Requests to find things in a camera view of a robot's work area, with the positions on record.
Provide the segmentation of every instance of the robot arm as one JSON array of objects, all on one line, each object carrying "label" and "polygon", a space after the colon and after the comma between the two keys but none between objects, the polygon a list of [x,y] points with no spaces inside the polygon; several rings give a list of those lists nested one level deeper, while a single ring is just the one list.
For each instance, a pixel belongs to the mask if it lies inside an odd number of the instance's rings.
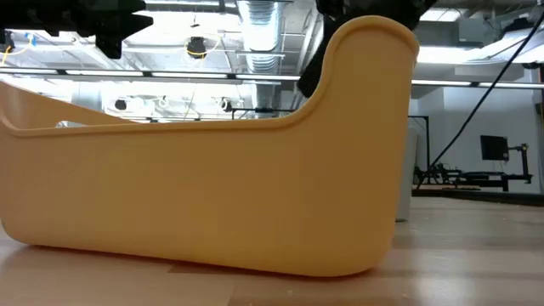
[{"label": "robot arm", "polygon": [[5,29],[45,30],[54,37],[76,31],[82,37],[96,35],[96,46],[120,59],[122,41],[153,25],[151,17],[133,14],[142,9],[141,0],[4,0],[0,45],[11,43]]},{"label": "robot arm", "polygon": [[324,15],[323,41],[298,81],[298,89],[310,97],[321,78],[326,46],[332,34],[344,23],[365,15],[378,15],[395,20],[414,30],[419,19],[437,0],[316,0]]}]

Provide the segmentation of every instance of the wooden floor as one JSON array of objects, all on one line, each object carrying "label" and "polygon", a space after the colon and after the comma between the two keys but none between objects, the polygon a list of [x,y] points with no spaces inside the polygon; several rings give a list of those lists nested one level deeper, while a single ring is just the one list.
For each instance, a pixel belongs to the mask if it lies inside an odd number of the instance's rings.
[{"label": "wooden floor", "polygon": [[412,202],[371,272],[335,279],[25,246],[0,231],[0,305],[544,305],[544,209]]}]

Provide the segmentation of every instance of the ceiling pipe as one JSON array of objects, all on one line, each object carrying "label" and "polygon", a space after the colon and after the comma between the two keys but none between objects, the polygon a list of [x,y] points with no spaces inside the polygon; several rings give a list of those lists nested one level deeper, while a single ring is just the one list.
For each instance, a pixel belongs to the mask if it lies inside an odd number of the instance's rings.
[{"label": "ceiling pipe", "polygon": [[295,71],[297,74],[300,74],[300,72],[303,69],[304,60],[306,60],[309,44],[312,42],[312,37],[314,35],[314,28],[315,28],[315,25],[317,24],[317,20],[318,20],[317,17],[319,16],[319,13],[317,12],[316,8],[312,8],[311,14],[312,16],[310,18],[308,30],[306,31],[306,36],[304,37],[303,47],[300,50],[300,55],[298,56],[297,69]]},{"label": "ceiling pipe", "polygon": [[[281,45],[281,13],[283,5],[265,1],[238,1],[246,51],[278,52]],[[278,74],[280,57],[276,54],[249,54],[247,68],[252,74]],[[275,86],[252,85],[253,106],[275,107]]]},{"label": "ceiling pipe", "polygon": [[191,13],[216,13],[238,15],[238,8],[234,1],[164,1],[145,0],[148,12],[191,12]]},{"label": "ceiling pipe", "polygon": [[312,49],[309,52],[309,56],[308,56],[309,59],[311,59],[314,56],[314,54],[317,52],[317,49],[320,47],[320,43],[323,40],[323,36],[325,34],[324,30],[325,30],[324,26],[320,26],[317,29],[317,33],[315,34],[315,38],[314,38],[314,44],[312,45]]}]

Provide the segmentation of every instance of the black machine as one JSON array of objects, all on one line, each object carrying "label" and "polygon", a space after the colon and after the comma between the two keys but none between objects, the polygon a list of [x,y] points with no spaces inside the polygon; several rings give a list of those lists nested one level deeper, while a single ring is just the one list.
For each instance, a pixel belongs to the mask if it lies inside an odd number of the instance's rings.
[{"label": "black machine", "polygon": [[522,180],[530,184],[533,178],[529,174],[529,165],[527,162],[527,144],[508,147],[507,138],[497,136],[480,136],[482,149],[482,159],[485,161],[508,162],[510,160],[509,152],[515,150],[521,153],[522,174],[506,174],[504,172],[464,172],[459,169],[446,168],[445,164],[437,164],[428,172],[421,171],[418,167],[414,172],[416,179],[428,181],[428,184],[451,185],[454,189],[465,189],[464,186],[474,186],[490,188],[498,187],[503,191],[509,191],[509,182],[513,180]]},{"label": "black machine", "polygon": [[96,35],[96,46],[111,59],[120,59],[122,41],[153,25],[153,19],[135,15],[145,9],[142,0],[4,0],[0,18],[0,49],[13,44],[5,29],[45,30],[51,36],[76,31]]},{"label": "black machine", "polygon": [[311,96],[321,78],[321,66],[326,46],[332,35],[351,19],[377,15],[390,18],[414,30],[419,19],[438,0],[315,0],[317,9],[323,14],[323,41],[314,57],[306,66],[298,81],[298,89],[305,96]]}]

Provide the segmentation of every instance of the white wall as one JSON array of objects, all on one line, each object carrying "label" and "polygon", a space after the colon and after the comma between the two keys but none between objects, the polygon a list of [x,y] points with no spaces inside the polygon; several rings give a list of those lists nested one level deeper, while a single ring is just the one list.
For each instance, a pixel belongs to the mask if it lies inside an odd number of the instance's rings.
[{"label": "white wall", "polygon": [[[429,116],[429,133],[431,139],[430,157],[431,162],[433,162],[433,158],[436,157],[445,146],[445,142],[443,141],[444,129],[441,125],[441,118],[444,116],[444,89],[438,88],[425,95],[423,98],[417,101],[416,105],[417,108],[413,107],[411,109],[417,109],[417,113],[411,113],[410,115]],[[408,122],[411,127],[416,128],[418,131],[416,164],[422,170],[427,170],[427,140],[425,137],[424,128],[425,121],[417,119],[417,122],[414,120],[409,120]]]},{"label": "white wall", "polygon": [[[526,71],[525,76],[517,82],[533,82],[531,73]],[[483,88],[440,88],[419,99],[418,115],[430,116],[431,160],[453,139],[484,92]],[[508,145],[511,147],[526,143],[530,147],[528,160],[530,173],[534,175],[533,182],[525,184],[522,181],[511,181],[510,190],[540,193],[540,123],[534,107],[534,96],[538,94],[540,93],[531,90],[494,89],[441,161],[463,171],[503,169],[505,173],[521,174],[521,155],[516,151],[510,152],[510,162],[503,164],[502,169],[498,161],[483,161],[479,137],[504,136],[508,138]],[[424,131],[419,134],[417,164],[423,166]]]},{"label": "white wall", "polygon": [[419,114],[419,101],[418,99],[410,99],[410,107],[408,109],[408,115],[417,116]]}]

